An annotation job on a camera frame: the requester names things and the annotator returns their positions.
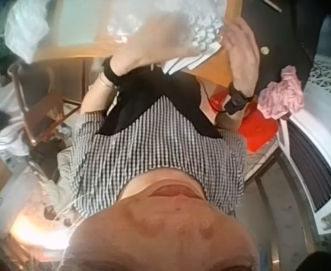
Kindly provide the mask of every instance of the bracelet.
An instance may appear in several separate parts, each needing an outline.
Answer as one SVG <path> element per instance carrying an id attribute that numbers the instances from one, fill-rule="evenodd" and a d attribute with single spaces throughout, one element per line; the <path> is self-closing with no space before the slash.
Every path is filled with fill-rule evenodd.
<path id="1" fill-rule="evenodd" d="M 115 86 L 114 86 L 114 84 L 107 84 L 106 82 L 104 82 L 103 81 L 103 79 L 101 78 L 101 74 L 104 74 L 103 72 L 99 72 L 99 75 L 98 75 L 98 79 L 100 80 L 100 82 L 104 85 L 104 86 L 106 86 L 106 87 L 108 87 L 108 88 L 112 88 L 112 89 L 114 89 L 115 88 Z"/>

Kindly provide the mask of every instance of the red object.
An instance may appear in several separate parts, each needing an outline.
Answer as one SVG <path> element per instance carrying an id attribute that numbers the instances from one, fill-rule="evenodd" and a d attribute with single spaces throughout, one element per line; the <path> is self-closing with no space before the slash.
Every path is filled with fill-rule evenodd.
<path id="1" fill-rule="evenodd" d="M 221 111 L 222 103 L 228 93 L 222 92 L 214 95 L 210 102 L 214 109 Z M 278 123 L 274 119 L 265 119 L 263 114 L 257 110 L 257 104 L 252 102 L 245 111 L 245 117 L 239 128 L 239 132 L 247 140 L 247 149 L 250 152 L 258 152 L 278 132 Z"/>

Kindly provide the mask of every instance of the hand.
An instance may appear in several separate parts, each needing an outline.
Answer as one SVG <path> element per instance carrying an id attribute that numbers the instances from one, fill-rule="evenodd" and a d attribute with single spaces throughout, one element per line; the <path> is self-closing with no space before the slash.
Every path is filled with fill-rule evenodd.
<path id="1" fill-rule="evenodd" d="M 247 97 L 254 95 L 259 76 L 259 48 L 254 33 L 244 19 L 226 24 L 224 46 L 229 51 L 233 84 Z"/>
<path id="2" fill-rule="evenodd" d="M 141 66 L 197 55 L 187 46 L 188 34 L 180 14 L 153 17 L 114 55 L 112 69 L 120 76 Z"/>

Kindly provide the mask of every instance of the neck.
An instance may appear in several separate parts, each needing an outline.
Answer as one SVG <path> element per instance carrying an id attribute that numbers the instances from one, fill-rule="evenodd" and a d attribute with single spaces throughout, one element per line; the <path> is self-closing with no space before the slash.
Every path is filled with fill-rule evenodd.
<path id="1" fill-rule="evenodd" d="M 121 191 L 118 200 L 138 193 L 151 195 L 164 186 L 181 185 L 192 190 L 198 197 L 205 199 L 200 184 L 188 174 L 177 169 L 160 168 L 136 176 Z"/>

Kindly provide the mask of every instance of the wooden chair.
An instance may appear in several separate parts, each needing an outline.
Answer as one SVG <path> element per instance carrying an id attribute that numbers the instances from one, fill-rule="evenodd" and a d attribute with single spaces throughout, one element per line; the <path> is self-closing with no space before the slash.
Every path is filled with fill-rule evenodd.
<path id="1" fill-rule="evenodd" d="M 57 84 L 54 70 L 46 63 L 16 62 L 8 74 L 15 86 L 25 131 L 34 147 L 53 137 L 56 128 L 80 108 L 79 103 L 70 102 L 76 108 L 64 114 L 61 84 Z"/>

